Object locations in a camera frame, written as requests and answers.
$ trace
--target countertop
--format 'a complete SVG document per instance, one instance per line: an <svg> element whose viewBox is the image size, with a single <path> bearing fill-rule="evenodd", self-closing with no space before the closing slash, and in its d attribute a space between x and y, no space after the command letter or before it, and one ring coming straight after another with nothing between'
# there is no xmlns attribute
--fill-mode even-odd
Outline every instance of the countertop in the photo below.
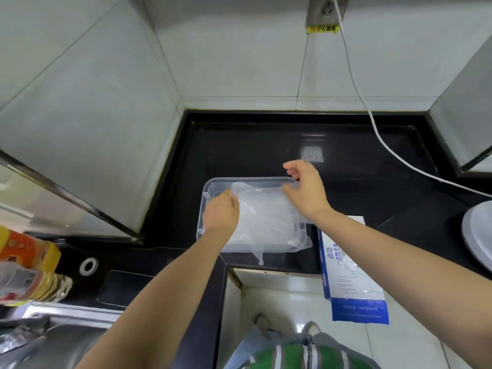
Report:
<svg viewBox="0 0 492 369"><path fill-rule="evenodd" d="M423 117L378 116L376 122L388 146L406 161L454 178ZM334 209L363 216L372 228L492 279L460 235L466 210L487 199L409 170L378 143L367 116L192 112L181 124L144 225L145 246L71 242L62 247L58 272L74 278L65 303L110 308L96 299L110 270L155 275L195 242L202 188L209 179L285 176L282 163L299 158L305 148L319 148L323 155L314 165ZM263 267L252 254L222 254L173 367L215 367L228 266L320 273L314 226L308 232L312 248L264 254ZM98 258L100 267L83 278L76 270L88 256Z"/></svg>

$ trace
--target cable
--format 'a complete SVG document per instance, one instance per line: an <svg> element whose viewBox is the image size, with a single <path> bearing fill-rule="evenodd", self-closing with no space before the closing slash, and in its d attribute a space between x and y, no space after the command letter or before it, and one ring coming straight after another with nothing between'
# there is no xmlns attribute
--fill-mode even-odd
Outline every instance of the cable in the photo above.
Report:
<svg viewBox="0 0 492 369"><path fill-rule="evenodd" d="M408 163L407 161L405 161L404 159L402 159L398 154L396 154L393 150L391 150L389 148L388 145L386 145L386 143L383 141L383 139L381 138L381 136L379 135L379 132L377 130L377 127L376 127L376 122L374 121L374 117L372 116L372 111L369 109L369 107L367 106L366 104L366 100L364 99L364 97L361 95L360 91L359 91L359 87L357 86L357 84L355 84L355 79L354 79L354 75L352 74L352 67L350 65L350 58L348 56L348 48L347 48L347 42L345 41L345 33L343 32L343 24L341 22L341 15L340 15L340 8L339 8L339 5L338 5L338 1L337 0L332 0L333 3L335 4L335 11L336 11L336 16L338 17L338 20L339 20L339 25L340 25L340 32L341 32L341 38L343 40L343 45L345 46L345 54L347 55L347 64L348 64L348 72L350 73L350 79L352 79L352 84L354 85L354 89L355 89L355 92L357 92L357 95L359 96L359 98L361 99L362 101L362 104L364 105L364 107L366 108L367 110L367 113L369 114L369 117L371 118L371 124L372 124L372 128L374 129L374 132L376 133L376 136L377 136L377 139L379 140L379 142L381 142L381 144L384 146L384 148L386 150L388 150L390 152L391 155L393 155L395 158L397 158L399 161L401 161L405 166L413 169L414 171L418 172L418 173L421 173L425 176L427 176L428 178L431 178L431 179L434 179L434 180L437 180L437 181L440 181L440 182L444 182L446 184L449 184L449 185L452 185L452 186L456 186L458 188L461 188L461 189L465 189L465 190L468 190L470 192L473 192L473 193L477 193L477 194L480 194L480 195L483 195L485 197L489 197L489 198L492 198L492 194L487 194L487 193L483 193L481 191L477 191L477 190L474 190L474 189L471 189L469 187L466 187L466 186L462 186L462 185L459 185L459 184L456 184L455 182L451 182L451 181L447 181L445 179L441 179L437 176L433 176L431 175L430 173L427 173L427 172L424 172L424 171L421 171L419 170L418 168L412 166L410 163Z"/></svg>

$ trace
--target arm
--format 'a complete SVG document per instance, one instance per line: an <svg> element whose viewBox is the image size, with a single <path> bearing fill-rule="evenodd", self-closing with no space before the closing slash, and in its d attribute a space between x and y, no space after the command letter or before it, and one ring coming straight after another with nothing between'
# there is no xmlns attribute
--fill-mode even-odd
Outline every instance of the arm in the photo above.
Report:
<svg viewBox="0 0 492 369"><path fill-rule="evenodd" d="M336 212L310 163L284 167L300 179L299 189L283 190L301 214L472 367L490 367L492 281Z"/></svg>
<svg viewBox="0 0 492 369"><path fill-rule="evenodd" d="M203 214L206 232L200 240L138 294L77 369L169 368L238 220L237 197L226 190L213 198Z"/></svg>

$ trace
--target blue and white box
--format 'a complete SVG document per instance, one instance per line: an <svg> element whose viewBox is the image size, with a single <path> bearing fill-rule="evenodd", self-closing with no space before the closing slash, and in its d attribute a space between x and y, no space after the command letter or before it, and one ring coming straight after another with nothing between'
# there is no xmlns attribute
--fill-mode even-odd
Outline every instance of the blue and white box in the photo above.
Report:
<svg viewBox="0 0 492 369"><path fill-rule="evenodd" d="M365 224L364 217L350 217ZM389 325L383 289L321 230L318 239L323 290L332 302L333 321Z"/></svg>

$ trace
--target yellow warning label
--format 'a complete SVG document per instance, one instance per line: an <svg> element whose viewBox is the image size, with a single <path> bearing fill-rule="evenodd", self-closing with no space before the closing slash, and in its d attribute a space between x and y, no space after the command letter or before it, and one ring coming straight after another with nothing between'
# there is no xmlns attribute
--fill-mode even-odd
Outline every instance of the yellow warning label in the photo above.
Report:
<svg viewBox="0 0 492 369"><path fill-rule="evenodd" d="M314 27L308 27L307 32L308 33L324 33L324 32L331 32L331 33L337 33L340 29L340 26L338 24L333 24L330 26L314 26Z"/></svg>

